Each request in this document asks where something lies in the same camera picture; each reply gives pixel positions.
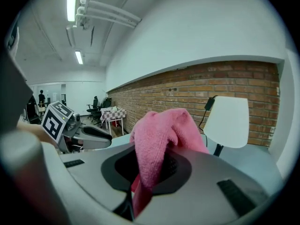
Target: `pink cloth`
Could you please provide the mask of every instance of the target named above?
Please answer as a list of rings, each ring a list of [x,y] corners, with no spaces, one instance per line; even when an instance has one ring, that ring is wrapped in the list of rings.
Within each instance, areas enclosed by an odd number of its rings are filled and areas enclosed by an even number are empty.
[[[159,179],[167,145],[209,153],[198,127],[184,108],[169,109],[161,113],[148,112],[134,126],[130,142],[135,143],[140,171],[132,185],[132,191],[135,191],[135,217],[151,200],[152,188]]]

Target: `white lamp shade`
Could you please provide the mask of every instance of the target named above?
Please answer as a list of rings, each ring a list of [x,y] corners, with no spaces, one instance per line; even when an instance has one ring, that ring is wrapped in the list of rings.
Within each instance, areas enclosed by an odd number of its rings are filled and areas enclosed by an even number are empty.
[[[248,142],[248,99],[238,97],[215,97],[204,133],[214,142],[241,148]]]

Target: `red brick wall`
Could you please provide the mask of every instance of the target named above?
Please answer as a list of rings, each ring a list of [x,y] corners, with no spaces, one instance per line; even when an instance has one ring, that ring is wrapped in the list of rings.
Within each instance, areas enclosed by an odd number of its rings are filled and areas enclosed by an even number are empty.
[[[277,87],[275,64],[224,61],[161,73],[114,89],[108,94],[112,105],[127,110],[124,128],[128,132],[148,111],[162,112],[184,107],[199,125],[209,97],[247,98],[250,114],[248,143],[269,146],[278,115]]]

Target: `white ceiling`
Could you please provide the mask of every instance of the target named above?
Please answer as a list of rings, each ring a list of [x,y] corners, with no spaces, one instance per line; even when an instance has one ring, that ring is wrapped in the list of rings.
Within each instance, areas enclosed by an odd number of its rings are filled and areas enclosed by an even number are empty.
[[[95,0],[122,8],[144,18],[159,0]],[[66,27],[75,25],[67,21],[67,0],[32,0],[21,12],[19,20],[20,42],[16,60],[34,63],[57,60],[66,64],[77,63],[75,50],[82,51],[85,66],[105,67],[119,44],[133,31],[132,28],[103,20],[93,19],[88,30],[75,36],[76,47],[68,41]],[[95,27],[93,44],[91,30]]]

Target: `fluorescent light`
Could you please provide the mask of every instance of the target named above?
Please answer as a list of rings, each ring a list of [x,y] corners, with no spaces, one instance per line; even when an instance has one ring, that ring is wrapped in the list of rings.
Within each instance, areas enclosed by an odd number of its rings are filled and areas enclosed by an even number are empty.
[[[76,0],[67,0],[67,20],[75,22],[75,6]]]
[[[75,55],[76,55],[76,58],[77,58],[77,60],[78,60],[78,63],[79,63],[79,64],[83,64],[83,59],[81,58],[81,53],[80,53],[80,51],[76,51],[76,52],[75,52]]]

